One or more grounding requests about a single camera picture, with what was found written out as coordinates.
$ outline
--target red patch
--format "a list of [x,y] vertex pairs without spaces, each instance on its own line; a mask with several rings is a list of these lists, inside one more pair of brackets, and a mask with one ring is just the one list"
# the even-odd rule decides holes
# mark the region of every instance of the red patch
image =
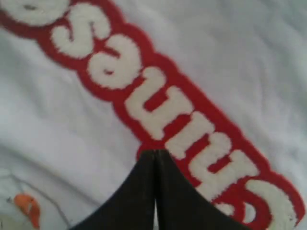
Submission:
[[[255,149],[255,147],[253,147],[253,145],[242,136],[240,130],[209,101],[205,94],[194,85],[187,76],[180,73],[177,66],[168,57],[157,53],[154,50],[150,40],[141,29],[134,25],[125,23],[119,9],[108,0],[72,0],[71,6],[78,2],[88,2],[101,8],[110,20],[112,28],[111,35],[127,35],[139,46],[143,69],[149,66],[159,67],[166,75],[167,82],[165,87],[155,95],[155,100],[149,100],[145,103],[146,109],[151,111],[163,102],[166,99],[165,92],[169,86],[178,87],[193,103],[195,111],[203,113],[212,123],[214,123],[216,132],[225,133],[230,137],[232,141],[232,151],[243,151],[257,166],[260,172],[258,176],[246,177],[239,180],[236,184],[232,184],[221,196],[217,197],[213,203],[223,202],[233,205],[235,207],[233,218],[240,222],[243,222],[245,216],[244,202],[249,203],[254,206],[257,213],[255,220],[248,224],[248,226],[255,230],[266,229],[272,220],[268,204],[245,188],[246,182],[250,179],[262,180],[277,186],[288,195],[296,212],[297,223],[303,218],[305,214],[304,204],[300,195],[293,186],[282,176],[271,170],[269,163]],[[67,68],[76,70],[83,85],[93,95],[101,100],[110,101],[122,122],[128,126],[134,135],[142,142],[139,153],[143,149],[165,148],[165,143],[190,121],[190,117],[187,115],[179,116],[174,122],[165,127],[165,135],[162,140],[154,140],[138,121],[131,118],[124,105],[124,102],[129,95],[142,84],[143,78],[141,75],[134,80],[131,85],[123,90],[102,88],[100,85],[92,81],[87,71],[87,63],[91,58],[91,55],[88,55],[85,58],[76,59],[59,52],[55,48],[50,39],[51,30],[57,25],[69,25],[66,16],[67,13],[62,18],[48,26],[31,27],[14,21],[5,13],[5,11],[1,11],[0,22],[5,28],[15,34],[36,40],[49,57]],[[107,39],[102,41],[95,39],[94,52],[97,53],[98,51],[103,50],[110,53],[110,50],[105,48],[106,41]],[[201,182],[191,175],[188,165],[195,155],[204,148],[204,145],[208,144],[207,142],[207,137],[204,137],[203,141],[195,142],[193,146],[187,150],[186,157],[183,160],[176,161],[184,175],[195,187]],[[229,158],[223,158],[215,165],[209,167],[209,170],[211,172],[217,172],[228,163]]]

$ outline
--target white fabric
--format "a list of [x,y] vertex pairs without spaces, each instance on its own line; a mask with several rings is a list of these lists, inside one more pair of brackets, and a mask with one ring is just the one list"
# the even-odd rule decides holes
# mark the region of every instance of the white fabric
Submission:
[[[306,1],[115,2],[307,201]],[[74,72],[0,30],[1,167],[54,196],[76,223],[118,188],[139,145]],[[306,228],[305,219],[297,229]]]

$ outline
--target red and white logo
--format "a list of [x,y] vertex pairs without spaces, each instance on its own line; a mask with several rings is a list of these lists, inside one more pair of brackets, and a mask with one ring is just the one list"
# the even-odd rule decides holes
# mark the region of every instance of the red and white logo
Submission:
[[[113,104],[143,149],[165,148],[196,189],[254,230],[291,230],[303,201],[265,158],[108,0],[0,0],[0,23],[34,39]],[[246,221],[253,207],[254,219]]]

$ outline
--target white lettering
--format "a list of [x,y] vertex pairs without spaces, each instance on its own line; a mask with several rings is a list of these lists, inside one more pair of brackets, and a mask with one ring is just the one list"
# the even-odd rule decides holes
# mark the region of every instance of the white lettering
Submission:
[[202,113],[194,112],[191,121],[165,144],[167,150],[177,159],[186,157],[186,151],[205,134],[214,132],[212,124]]
[[209,136],[210,145],[200,152],[189,164],[192,175],[202,183],[197,190],[209,201],[221,195],[231,184],[246,176],[256,176],[259,172],[254,163],[240,150],[230,154],[231,162],[217,173],[208,167],[226,156],[231,147],[230,138],[224,133]]
[[119,58],[99,52],[88,63],[88,72],[94,82],[111,90],[124,89],[140,74],[140,50],[131,38],[123,34],[111,36],[106,46],[114,49]]
[[286,193],[275,185],[260,180],[250,180],[246,188],[268,204],[272,222],[267,230],[292,230],[297,222],[293,205]]
[[163,129],[181,114],[191,114],[193,104],[177,87],[167,89],[168,99],[152,112],[144,109],[144,103],[157,93],[166,82],[164,73],[156,67],[148,67],[143,71],[145,82],[139,86],[125,101],[130,116],[139,121],[155,140],[164,137]]
[[72,7],[68,19],[72,31],[66,26],[56,26],[51,40],[60,52],[70,57],[86,57],[93,52],[93,36],[103,40],[110,35],[109,19],[97,6],[78,3]]
[[30,26],[54,23],[68,9],[69,0],[0,0],[0,6],[15,21]]

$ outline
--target black object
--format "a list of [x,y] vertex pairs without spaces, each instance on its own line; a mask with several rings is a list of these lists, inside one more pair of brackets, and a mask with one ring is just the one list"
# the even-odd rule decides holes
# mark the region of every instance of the black object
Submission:
[[248,230],[206,201],[167,150],[144,151],[115,194],[71,230]]

